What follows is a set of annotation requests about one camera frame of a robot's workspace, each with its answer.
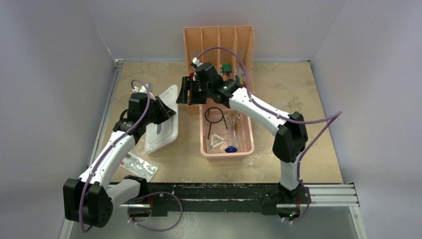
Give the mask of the pink plastic bin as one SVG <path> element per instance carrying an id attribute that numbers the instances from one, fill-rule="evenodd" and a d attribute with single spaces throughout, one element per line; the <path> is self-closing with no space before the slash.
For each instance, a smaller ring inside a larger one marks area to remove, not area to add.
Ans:
<path id="1" fill-rule="evenodd" d="M 209 123 L 205 120 L 204 113 L 210 107 L 218 107 L 221 108 L 224 112 L 225 119 L 228 126 L 228 114 L 237 112 L 236 110 L 229 109 L 223 105 L 218 105 L 215 103 L 208 103 L 205 105 L 199 106 L 199 116 L 200 116 L 200 151 L 202 156 L 208 159 L 232 159 L 232 158 L 243 158 L 248 155 L 251 155 L 255 149 L 254 146 L 254 139 L 253 139 L 253 131 L 252 131 L 252 124 L 251 119 L 247 115 L 243 113 L 239 113 L 240 120 L 238 123 L 237 133 L 239 136 L 239 143 L 240 147 L 238 151 L 235 153 L 226 153 L 224 150 L 231 146 L 229 142 L 229 126 L 228 129 L 225 129 L 224 123 L 220 122 L 217 124 L 213 124 L 211 128 L 211 134 L 216 133 L 223 138 L 228 140 L 228 144 L 224 144 L 223 146 L 211 149 L 209 146 L 209 139 L 207 139 Z"/>

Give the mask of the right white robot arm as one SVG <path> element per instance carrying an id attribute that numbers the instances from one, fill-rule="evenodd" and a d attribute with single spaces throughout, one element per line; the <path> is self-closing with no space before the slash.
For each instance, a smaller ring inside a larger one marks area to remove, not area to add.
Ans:
<path id="1" fill-rule="evenodd" d="M 250 94 L 233 79 L 224 80 L 212 63 L 191 63 L 193 75 L 182 79 L 178 104 L 204 105 L 208 100 L 245 114 L 264 126 L 273 136 L 272 151 L 280 160 L 280 198 L 287 203 L 299 196 L 299 158 L 308 134 L 303 115 L 289 114 Z"/>

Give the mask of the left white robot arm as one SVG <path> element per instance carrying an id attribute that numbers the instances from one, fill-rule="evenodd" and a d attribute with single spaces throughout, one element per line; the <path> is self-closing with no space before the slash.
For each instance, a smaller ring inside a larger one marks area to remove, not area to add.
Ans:
<path id="1" fill-rule="evenodd" d="M 176 115 L 159 96 L 133 93 L 107 146 L 77 179 L 69 178 L 63 186 L 65 219 L 81 226 L 103 228 L 114 207 L 132 199 L 141 204 L 148 199 L 146 180 L 130 176 L 110 189 L 111 178 L 125 156 L 136 146 L 150 124 L 162 124 Z"/>

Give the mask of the clay pipe triangle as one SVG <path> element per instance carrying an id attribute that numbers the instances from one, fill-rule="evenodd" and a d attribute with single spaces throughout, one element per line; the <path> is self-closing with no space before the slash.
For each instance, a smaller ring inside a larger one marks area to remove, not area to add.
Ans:
<path id="1" fill-rule="evenodd" d="M 223 138 L 222 136 L 212 133 L 209 137 L 209 146 L 211 149 L 223 146 L 224 144 L 228 144 L 228 140 Z"/>

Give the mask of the white plastic bin lid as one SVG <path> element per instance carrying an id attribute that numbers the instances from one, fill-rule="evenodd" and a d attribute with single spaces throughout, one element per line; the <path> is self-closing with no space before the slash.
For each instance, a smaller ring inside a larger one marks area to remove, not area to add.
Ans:
<path id="1" fill-rule="evenodd" d="M 179 131 L 179 105 L 176 103 L 178 92 L 178 86 L 171 85 L 160 95 L 154 96 L 156 100 L 162 100 L 164 105 L 176 114 L 161 124 L 151 123 L 146 127 L 144 151 L 147 154 L 154 153 L 176 140 Z"/>

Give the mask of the metal crucible tongs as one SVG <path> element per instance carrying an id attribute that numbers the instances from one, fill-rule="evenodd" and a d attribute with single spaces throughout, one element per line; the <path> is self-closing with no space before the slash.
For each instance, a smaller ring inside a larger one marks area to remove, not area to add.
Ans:
<path id="1" fill-rule="evenodd" d="M 228 114 L 228 126 L 229 126 L 229 142 L 230 145 L 239 148 L 239 136 L 237 133 L 238 123 L 240 120 L 240 115 L 238 112 L 233 112 Z"/>

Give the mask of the blue plastic clip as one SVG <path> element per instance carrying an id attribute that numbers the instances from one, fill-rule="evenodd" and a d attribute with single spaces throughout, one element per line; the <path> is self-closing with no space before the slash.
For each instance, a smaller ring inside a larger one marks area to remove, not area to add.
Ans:
<path id="1" fill-rule="evenodd" d="M 238 149 L 234 146 L 229 146 L 224 150 L 226 153 L 235 153 L 238 151 Z"/>

